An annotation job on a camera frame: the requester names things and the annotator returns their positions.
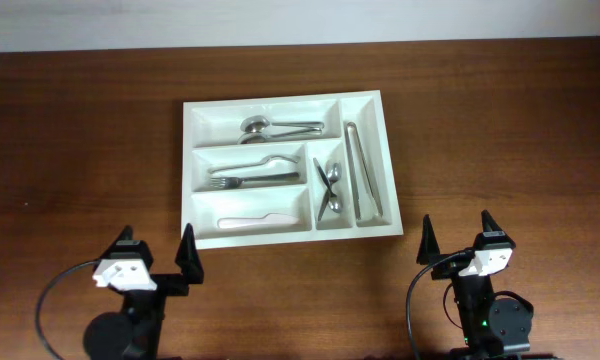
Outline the metal fork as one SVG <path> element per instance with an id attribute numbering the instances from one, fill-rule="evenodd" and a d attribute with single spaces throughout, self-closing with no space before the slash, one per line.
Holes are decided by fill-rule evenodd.
<path id="1" fill-rule="evenodd" d="M 209 185 L 217 189 L 237 189 L 247 183 L 256 182 L 280 182 L 292 181 L 300 178 L 298 172 L 279 173 L 272 175 L 249 176 L 249 177 L 212 177 L 209 179 Z"/>
<path id="2" fill-rule="evenodd" d="M 236 165 L 225 165 L 225 166 L 209 168 L 207 170 L 207 173 L 215 174 L 215 173 L 219 173 L 219 172 L 223 172 L 223 171 L 231 171 L 231 170 L 238 170 L 238 169 L 244 169 L 244 168 L 258 167 L 258 166 L 266 165 L 275 160 L 282 160 L 282 161 L 287 161 L 287 162 L 297 164 L 300 160 L 300 157 L 295 156 L 295 155 L 281 155 L 281 154 L 268 155 L 256 162 L 242 163 L 242 164 L 236 164 Z"/>

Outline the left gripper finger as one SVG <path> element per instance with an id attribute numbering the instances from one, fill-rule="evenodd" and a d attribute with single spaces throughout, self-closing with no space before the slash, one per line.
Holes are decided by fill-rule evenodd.
<path id="1" fill-rule="evenodd" d="M 188 284 L 202 284 L 204 269 L 196 248 L 194 230 L 187 223 L 176 253 L 175 263 L 181 270 L 181 275 Z"/>
<path id="2" fill-rule="evenodd" d="M 126 225 L 121 233 L 116 238 L 117 241 L 132 240 L 133 239 L 133 228 L 130 225 Z"/>

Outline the metal tongs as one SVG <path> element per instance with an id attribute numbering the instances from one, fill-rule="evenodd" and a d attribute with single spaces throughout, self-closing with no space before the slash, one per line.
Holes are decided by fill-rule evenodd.
<path id="1" fill-rule="evenodd" d="M 381 200 L 377 188 L 374 185 L 374 181 L 372 180 L 358 127 L 354 122 L 347 122 L 344 126 L 344 131 L 356 220 L 360 221 L 362 219 L 362 205 L 360 198 L 362 189 L 364 189 L 371 197 L 375 208 L 375 214 L 382 216 L 383 209 Z"/>

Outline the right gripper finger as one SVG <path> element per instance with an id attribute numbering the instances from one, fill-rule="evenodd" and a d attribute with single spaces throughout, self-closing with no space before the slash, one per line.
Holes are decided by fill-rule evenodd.
<path id="1" fill-rule="evenodd" d="M 488 210 L 481 212 L 481 223 L 483 232 L 501 232 L 502 228 L 497 224 Z"/>
<path id="2" fill-rule="evenodd" d="M 441 257 L 431 218 L 426 214 L 423 218 L 422 236 L 416 257 L 420 265 L 429 265 Z"/>

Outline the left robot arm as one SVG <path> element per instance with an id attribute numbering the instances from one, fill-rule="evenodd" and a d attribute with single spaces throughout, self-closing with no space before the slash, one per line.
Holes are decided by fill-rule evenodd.
<path id="1" fill-rule="evenodd" d="M 117 312 L 95 317 L 83 335 L 91 359 L 155 359 L 166 300 L 186 297 L 191 285 L 204 282 L 204 269 L 196 249 L 193 227 L 185 226 L 175 257 L 178 273 L 152 274 L 148 244 L 133 238 L 125 226 L 98 258 L 92 275 L 96 286 L 123 297 Z"/>

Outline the pink plastic knife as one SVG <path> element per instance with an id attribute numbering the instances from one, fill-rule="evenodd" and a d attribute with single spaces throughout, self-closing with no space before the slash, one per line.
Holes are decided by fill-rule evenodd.
<path id="1" fill-rule="evenodd" d="M 258 226 L 282 226 L 282 225 L 296 225 L 301 222 L 299 217 L 281 214 L 281 213 L 269 213 L 262 217 L 228 217 L 221 218 L 217 221 L 217 227 L 219 229 L 237 229 L 245 227 L 258 227 Z"/>

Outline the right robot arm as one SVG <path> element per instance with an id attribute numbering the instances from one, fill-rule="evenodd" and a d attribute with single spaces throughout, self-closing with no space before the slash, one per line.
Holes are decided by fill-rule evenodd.
<path id="1" fill-rule="evenodd" d="M 411 281 L 405 301 L 406 327 L 417 359 L 421 357 L 413 335 L 411 301 L 415 286 L 426 273 L 448 280 L 454 291 L 465 346 L 449 351 L 449 359 L 553 359 L 551 353 L 532 353 L 529 336 L 534 306 L 512 291 L 493 289 L 491 277 L 505 270 L 516 248 L 514 240 L 487 210 L 481 212 L 482 231 L 473 245 L 443 254 L 428 215 L 423 218 L 416 262 L 424 267 Z"/>

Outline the large spoon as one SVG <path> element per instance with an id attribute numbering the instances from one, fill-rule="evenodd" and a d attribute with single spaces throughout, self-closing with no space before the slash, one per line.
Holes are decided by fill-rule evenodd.
<path id="1" fill-rule="evenodd" d="M 264 133 L 264 132 L 244 133 L 238 139 L 237 144 L 244 145 L 244 144 L 253 144 L 253 143 L 264 143 L 269 140 L 275 140 L 278 138 L 285 138 L 285 137 L 296 136 L 296 135 L 305 135 L 305 134 L 320 135 L 321 133 L 322 133 L 322 129 L 318 128 L 318 127 L 307 127 L 307 128 L 302 128 L 300 130 L 294 130 L 294 131 L 278 133 L 278 134 L 268 134 L 268 133 Z"/>
<path id="2" fill-rule="evenodd" d="M 297 127 L 297 128 L 318 128 L 323 129 L 323 122 L 280 122 L 271 121 L 264 115 L 254 115 L 244 119 L 240 125 L 240 129 L 245 133 L 255 133 L 264 130 L 269 126 L 278 127 Z"/>

